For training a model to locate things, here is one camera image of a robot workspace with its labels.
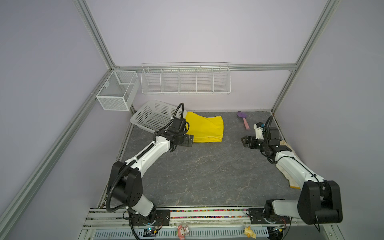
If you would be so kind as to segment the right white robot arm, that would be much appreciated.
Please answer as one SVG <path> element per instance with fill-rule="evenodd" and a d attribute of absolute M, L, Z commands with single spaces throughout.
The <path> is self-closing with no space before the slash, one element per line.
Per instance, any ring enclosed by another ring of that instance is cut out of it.
<path fill-rule="evenodd" d="M 280 131 L 272 126 L 272 121 L 273 117 L 269 117 L 265 123 L 255 124 L 255 136 L 245 136 L 241 141 L 244 147 L 259 150 L 270 164 L 288 175 L 301 192 L 296 201 L 267 200 L 264 218 L 272 223 L 279 217 L 300 219 L 316 228 L 323 224 L 341 223 L 343 208 L 340 186 L 316 174 L 289 146 L 283 145 Z"/>

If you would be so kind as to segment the yellow trousers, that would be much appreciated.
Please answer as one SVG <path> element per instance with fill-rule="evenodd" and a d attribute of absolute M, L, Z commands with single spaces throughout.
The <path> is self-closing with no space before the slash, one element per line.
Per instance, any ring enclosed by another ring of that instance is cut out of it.
<path fill-rule="evenodd" d="M 222 142 L 224 137 L 224 121 L 222 117 L 202 117 L 188 112 L 186 121 L 190 124 L 188 135 L 194 136 L 194 143 Z"/>

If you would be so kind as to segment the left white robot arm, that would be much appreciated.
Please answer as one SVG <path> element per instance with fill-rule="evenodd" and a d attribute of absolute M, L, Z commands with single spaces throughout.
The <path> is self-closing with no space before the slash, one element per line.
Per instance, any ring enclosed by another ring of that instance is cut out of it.
<path fill-rule="evenodd" d="M 157 207 L 144 196 L 142 177 L 164 153 L 171 153 L 178 146 L 193 146 L 194 136 L 187 134 L 190 124 L 184 117 L 184 110 L 185 104 L 180 103 L 171 120 L 154 132 L 150 144 L 127 161 L 113 164 L 107 186 L 107 212 L 126 209 L 148 224 L 155 221 Z"/>

